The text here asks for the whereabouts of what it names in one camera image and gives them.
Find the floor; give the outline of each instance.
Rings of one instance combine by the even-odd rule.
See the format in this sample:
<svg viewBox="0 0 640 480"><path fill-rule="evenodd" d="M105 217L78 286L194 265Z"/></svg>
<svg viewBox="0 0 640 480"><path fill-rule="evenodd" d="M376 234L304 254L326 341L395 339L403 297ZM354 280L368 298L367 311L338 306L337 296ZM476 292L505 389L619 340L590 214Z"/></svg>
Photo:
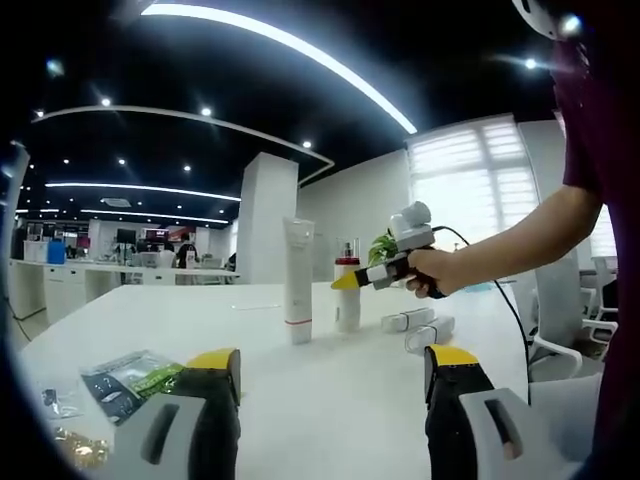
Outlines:
<svg viewBox="0 0 640 480"><path fill-rule="evenodd" d="M18 322L12 317L10 318L10 338L11 342L17 350L21 350L30 341L40 335L49 327L47 320L47 311L42 310L33 317Z"/></svg>

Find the maroon shirt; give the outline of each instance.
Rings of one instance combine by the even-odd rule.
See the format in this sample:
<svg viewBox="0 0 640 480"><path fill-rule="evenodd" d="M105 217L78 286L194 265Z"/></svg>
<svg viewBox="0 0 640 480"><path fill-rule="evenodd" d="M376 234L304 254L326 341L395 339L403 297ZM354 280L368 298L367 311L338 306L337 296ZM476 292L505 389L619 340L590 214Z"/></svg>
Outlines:
<svg viewBox="0 0 640 480"><path fill-rule="evenodd" d="M564 183L595 193L609 207L618 251L620 328L600 390L595 438L602 440L622 421L640 384L640 302L634 298L640 298L640 67L632 40L638 27L625 18L637 17L597 3L576 12L586 33L557 42L552 74L567 130Z"/></svg>

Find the gold wrapper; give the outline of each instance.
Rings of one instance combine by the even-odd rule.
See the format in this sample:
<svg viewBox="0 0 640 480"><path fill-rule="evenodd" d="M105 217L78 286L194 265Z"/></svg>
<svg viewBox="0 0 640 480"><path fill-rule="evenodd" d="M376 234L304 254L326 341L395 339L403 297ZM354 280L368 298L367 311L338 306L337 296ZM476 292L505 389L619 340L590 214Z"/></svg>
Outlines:
<svg viewBox="0 0 640 480"><path fill-rule="evenodd" d="M104 440L91 440L59 427L54 430L53 439L76 468L98 468L107 461L109 447Z"/></svg>

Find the window blind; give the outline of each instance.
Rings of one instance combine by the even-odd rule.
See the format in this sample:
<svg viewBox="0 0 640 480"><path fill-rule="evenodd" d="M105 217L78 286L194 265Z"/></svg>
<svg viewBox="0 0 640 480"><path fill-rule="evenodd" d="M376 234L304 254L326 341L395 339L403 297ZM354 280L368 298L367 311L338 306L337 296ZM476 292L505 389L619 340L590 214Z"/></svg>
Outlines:
<svg viewBox="0 0 640 480"><path fill-rule="evenodd" d="M515 225L538 205L533 174L513 119L469 122L411 139L413 200L431 209L433 225L447 225L472 243ZM462 242L438 234L439 248Z"/></svg>
<svg viewBox="0 0 640 480"><path fill-rule="evenodd" d="M558 123L560 124L560 129L566 138L567 130L562 113L556 111L555 114L558 119ZM611 225L609 208L606 205L602 206L600 215L598 215L598 220L596 220L596 225L589 237L589 243L591 244L592 257L613 257L618 254L616 251L616 241L613 235L613 226Z"/></svg>

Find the black ceiling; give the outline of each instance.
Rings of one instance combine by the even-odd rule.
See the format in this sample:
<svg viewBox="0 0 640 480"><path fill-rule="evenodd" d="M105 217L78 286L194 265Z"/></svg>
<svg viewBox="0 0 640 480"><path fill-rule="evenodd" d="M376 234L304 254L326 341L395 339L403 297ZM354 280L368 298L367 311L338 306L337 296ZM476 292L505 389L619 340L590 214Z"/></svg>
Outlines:
<svg viewBox="0 0 640 480"><path fill-rule="evenodd" d="M333 171L402 148L408 137L342 78L255 33L191 18L110 18L123 2L43 3L9 16L17 33L3 34L5 44L24 48L4 62L13 74L4 92L10 123L2 140L22 140L35 165L19 208L62 211L72 197L76 209L108 209L100 198L117 196L129 199L133 211L232 220L238 205L228 201L54 192L44 183L135 183L239 196L243 169L260 151L300 162L301 178L323 165L247 134L171 117L98 112L29 123L37 109L97 105L102 96L117 105L189 113L206 105L215 118L295 144L311 140L314 151L336 162ZM418 132L507 111L546 115L553 108L547 72L496 60L549 55L550 44L527 27L510 0L195 3L258 19L320 48L371 83ZM29 33L21 35L22 29ZM52 58L63 65L63 76L47 75L45 63ZM117 163L120 157L126 166ZM192 171L184 172L184 164Z"/></svg>

